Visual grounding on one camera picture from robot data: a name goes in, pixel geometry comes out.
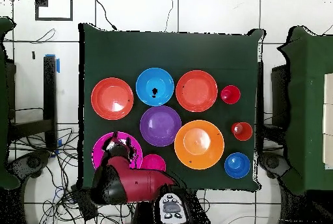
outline small blue bowl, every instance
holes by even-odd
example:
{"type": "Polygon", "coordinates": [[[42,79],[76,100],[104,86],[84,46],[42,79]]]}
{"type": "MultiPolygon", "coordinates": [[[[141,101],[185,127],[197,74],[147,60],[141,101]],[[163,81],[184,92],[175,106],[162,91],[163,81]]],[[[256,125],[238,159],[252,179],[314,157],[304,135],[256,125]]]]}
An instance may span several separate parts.
{"type": "Polygon", "coordinates": [[[224,162],[224,169],[232,178],[243,178],[250,171],[250,160],[240,152],[230,154],[224,162]]]}
{"type": "Polygon", "coordinates": [[[149,68],[141,73],[135,85],[137,95],[150,106],[163,105],[174,94],[174,80],[160,68],[149,68]]]}

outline black metal frame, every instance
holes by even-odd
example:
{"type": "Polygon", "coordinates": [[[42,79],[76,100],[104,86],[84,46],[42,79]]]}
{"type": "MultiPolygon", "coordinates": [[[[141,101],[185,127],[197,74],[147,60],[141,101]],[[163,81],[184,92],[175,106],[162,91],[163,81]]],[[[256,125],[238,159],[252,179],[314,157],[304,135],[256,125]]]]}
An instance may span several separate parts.
{"type": "MultiPolygon", "coordinates": [[[[7,85],[9,96],[9,119],[15,117],[15,73],[14,61],[8,60],[7,85]]],[[[9,124],[8,136],[10,141],[21,139],[33,134],[45,132],[46,147],[57,149],[57,84],[55,57],[44,57],[44,111],[43,120],[9,124]]]]}

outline pink bowl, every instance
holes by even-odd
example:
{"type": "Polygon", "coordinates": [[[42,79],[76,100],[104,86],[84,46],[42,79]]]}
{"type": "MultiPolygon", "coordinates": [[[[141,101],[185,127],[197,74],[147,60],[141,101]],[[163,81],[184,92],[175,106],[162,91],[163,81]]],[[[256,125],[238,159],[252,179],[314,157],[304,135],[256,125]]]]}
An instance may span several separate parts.
{"type": "MultiPolygon", "coordinates": [[[[98,141],[96,142],[96,144],[94,145],[94,148],[92,149],[91,160],[92,160],[92,164],[93,164],[95,169],[97,169],[98,166],[101,164],[101,158],[103,157],[103,154],[104,154],[104,151],[102,151],[101,148],[102,148],[104,142],[107,140],[107,138],[112,136],[112,134],[113,134],[113,132],[105,134],[102,137],[100,137],[98,139],[98,141]]],[[[131,161],[129,167],[131,169],[140,169],[141,164],[142,164],[142,149],[141,149],[141,146],[139,145],[138,141],[134,137],[130,136],[129,134],[127,134],[125,132],[118,132],[118,138],[121,141],[123,141],[124,143],[126,142],[127,137],[131,138],[131,145],[133,147],[135,147],[135,149],[137,150],[137,155],[131,161]]]]}
{"type": "Polygon", "coordinates": [[[149,154],[142,159],[141,169],[156,169],[158,171],[166,171],[167,165],[160,155],[149,154]]]}

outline white tile floor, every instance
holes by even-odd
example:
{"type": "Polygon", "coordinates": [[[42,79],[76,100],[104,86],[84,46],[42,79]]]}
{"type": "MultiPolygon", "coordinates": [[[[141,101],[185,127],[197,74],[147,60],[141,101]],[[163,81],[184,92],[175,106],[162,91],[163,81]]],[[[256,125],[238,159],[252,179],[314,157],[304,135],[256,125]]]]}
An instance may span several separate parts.
{"type": "MultiPolygon", "coordinates": [[[[172,0],[99,0],[99,2],[104,5],[109,21],[121,31],[164,31],[169,10],[172,8],[172,0]]],[[[40,17],[67,17],[68,11],[69,0],[49,0],[49,7],[40,8],[40,17]]],[[[73,21],[35,21],[34,0],[14,0],[14,6],[12,0],[0,0],[0,16],[14,17],[14,22],[17,24],[14,32],[9,32],[5,37],[9,40],[14,39],[14,44],[4,43],[8,57],[14,59],[17,66],[17,109],[42,107],[42,59],[45,54],[53,53],[60,59],[60,73],[57,74],[59,129],[71,127],[77,132],[79,63],[77,24],[93,23],[99,28],[111,30],[111,26],[105,20],[103,9],[95,0],[73,0],[73,21]],[[55,29],[55,36],[50,42],[45,44],[26,42],[42,37],[50,29],[55,29]]],[[[263,43],[265,110],[271,112],[271,68],[286,63],[277,47],[286,41],[289,29],[294,25],[305,25],[311,31],[322,34],[332,24],[333,0],[173,0],[173,9],[166,31],[246,34],[251,29],[265,29],[267,32],[263,43]]],[[[327,34],[332,33],[333,28],[327,32],[327,34]]],[[[16,116],[18,122],[34,120],[41,117],[41,111],[22,111],[17,112],[16,116]]],[[[77,141],[72,142],[73,147],[76,147],[76,144],[77,141]]],[[[24,150],[16,152],[17,156],[26,153],[24,150]]],[[[15,151],[11,151],[10,159],[14,159],[14,156],[15,151]]],[[[49,168],[53,172],[54,182],[60,185],[60,170],[55,158],[50,158],[49,168]]],[[[71,184],[76,181],[76,170],[72,166],[66,168],[71,184]]],[[[256,193],[207,190],[206,199],[211,203],[207,215],[212,224],[255,224],[255,222],[277,224],[280,216],[278,184],[275,180],[267,178],[260,167],[258,167],[258,180],[262,188],[256,193]]],[[[39,223],[43,215],[42,203],[47,199],[53,200],[54,194],[55,188],[48,170],[44,170],[39,178],[28,181],[25,210],[29,224],[39,223]]],[[[203,195],[204,191],[198,192],[199,198],[203,195]]],[[[103,207],[100,211],[106,214],[119,214],[119,211],[112,206],[103,207]]],[[[101,224],[115,223],[104,219],[101,224]]]]}

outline red bowl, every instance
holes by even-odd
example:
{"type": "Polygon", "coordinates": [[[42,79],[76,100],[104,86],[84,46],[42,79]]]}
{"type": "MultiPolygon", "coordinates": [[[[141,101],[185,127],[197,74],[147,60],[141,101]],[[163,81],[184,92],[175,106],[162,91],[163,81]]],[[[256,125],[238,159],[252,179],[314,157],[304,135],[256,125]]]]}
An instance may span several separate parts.
{"type": "Polygon", "coordinates": [[[235,122],[232,125],[232,133],[236,137],[236,139],[240,141],[247,141],[252,137],[252,127],[247,122],[235,122]]]}
{"type": "Polygon", "coordinates": [[[220,97],[226,104],[235,104],[241,97],[241,91],[235,85],[228,85],[221,90],[220,97]]]}

